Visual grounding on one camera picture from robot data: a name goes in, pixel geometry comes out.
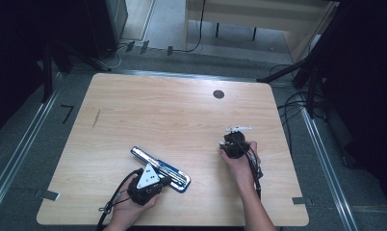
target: table top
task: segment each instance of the table top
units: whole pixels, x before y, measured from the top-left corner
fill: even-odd
[[[222,90],[224,97],[214,96]],[[258,142],[262,201],[276,226],[308,223],[271,87],[220,80],[96,74],[43,200],[40,224],[96,224],[118,184],[145,163],[133,146],[187,173],[184,193],[163,188],[136,225],[243,226],[242,201],[219,156],[231,126]]]

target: floor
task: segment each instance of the floor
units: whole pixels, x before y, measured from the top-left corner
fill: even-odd
[[[114,72],[130,70],[154,71],[146,73],[171,72],[251,81],[267,77],[272,72],[293,63],[280,31],[258,29],[256,40],[252,41],[252,28],[220,25],[219,37],[215,38],[216,25],[206,22],[202,26],[202,40],[192,53],[174,52],[168,56],[169,46],[173,46],[174,49],[182,48],[181,28],[185,1],[158,0],[154,5],[149,3],[150,1],[146,1],[144,4],[148,7],[153,6],[152,9],[146,7],[139,9],[140,12],[146,13],[142,13],[142,18],[149,18],[148,22],[144,24],[141,20],[133,19],[140,22],[140,29],[136,30],[136,33],[130,32],[130,37],[124,34],[121,40],[122,45],[126,47],[125,44],[131,42],[129,38],[133,38],[136,47],[128,52],[121,49],[118,55],[114,54],[109,59],[101,61],[105,65],[115,66]],[[190,21],[189,28],[188,46],[195,47],[200,33],[199,22]],[[141,52],[144,41],[149,41],[145,53]],[[76,63],[75,66],[71,74],[61,74],[56,78],[55,86],[58,88],[54,100],[50,102],[49,108],[44,109],[48,114],[36,128],[37,135],[28,139],[28,146],[16,149],[21,138],[25,137],[32,119],[39,112],[41,89],[26,101],[0,132],[0,177],[3,177],[2,172],[8,168],[8,162],[14,158],[16,151],[25,153],[22,160],[17,160],[20,168],[12,175],[8,191],[1,195],[3,200],[0,203],[0,230],[93,228],[37,224],[36,215],[41,200],[33,197],[37,189],[47,189],[87,86],[95,73],[84,64]],[[293,75],[288,74],[271,83],[277,105],[285,104],[289,96],[297,92],[291,86],[292,79]],[[74,106],[72,115],[66,123],[63,121],[67,116],[67,108],[62,105]],[[311,120],[298,107],[292,107],[287,112],[291,119],[286,120],[283,116],[283,122],[286,122],[283,129],[293,153],[310,223],[305,227],[283,229],[387,230],[387,200],[376,179],[364,169],[350,169],[343,165],[340,149],[324,120],[319,118]],[[279,113],[283,115],[284,111],[279,110]],[[311,127],[316,127],[319,134],[314,135]],[[341,191],[334,192],[333,185],[338,185]],[[349,208],[350,211],[344,213],[350,212],[353,220],[343,219],[343,211],[337,204],[340,201],[346,203],[341,208]],[[352,226],[346,225],[348,221],[352,222]],[[143,229],[135,227],[130,230]],[[181,229],[158,227],[154,230]],[[199,229],[186,227],[182,230]]]

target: white triangle piece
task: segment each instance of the white triangle piece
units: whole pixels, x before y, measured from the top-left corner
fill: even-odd
[[[142,189],[158,182],[160,182],[160,177],[157,175],[157,172],[152,168],[151,164],[147,164],[142,173],[142,178],[137,184],[137,189]]]

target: hand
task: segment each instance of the hand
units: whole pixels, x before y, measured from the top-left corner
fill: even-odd
[[[119,190],[121,196],[117,201],[125,200],[130,196],[127,193],[128,186],[134,177],[130,177]],[[104,229],[104,231],[123,231],[131,227],[140,217],[140,215],[146,210],[155,206],[159,195],[156,194],[145,205],[141,206],[134,203],[131,199],[118,203],[113,209],[113,217],[110,224]]]
[[[249,153],[253,154],[254,151],[254,155],[256,156],[257,161],[260,163],[260,158],[257,155],[257,142],[250,141],[248,144],[250,145]],[[231,159],[226,155],[226,152],[221,149],[220,156],[229,167],[230,173],[239,187],[254,187],[253,174],[251,172],[248,159],[245,155],[238,159]]]

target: desk leg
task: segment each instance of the desk leg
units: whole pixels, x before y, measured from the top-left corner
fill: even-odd
[[[185,21],[184,21],[184,35],[182,37],[182,50],[187,50],[187,37],[188,37],[188,3],[189,0],[185,1]]]

